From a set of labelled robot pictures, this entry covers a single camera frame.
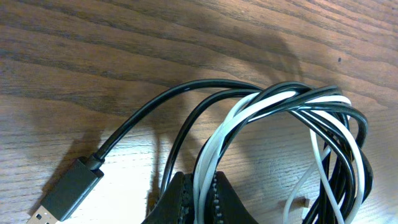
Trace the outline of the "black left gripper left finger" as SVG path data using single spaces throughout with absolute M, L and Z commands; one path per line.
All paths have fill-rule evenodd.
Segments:
M 193 224 L 194 219 L 192 175 L 177 172 L 142 224 Z

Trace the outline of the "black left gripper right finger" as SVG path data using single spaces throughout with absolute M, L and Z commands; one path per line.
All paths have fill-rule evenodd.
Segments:
M 214 174 L 206 196 L 205 224 L 258 224 L 221 171 Z

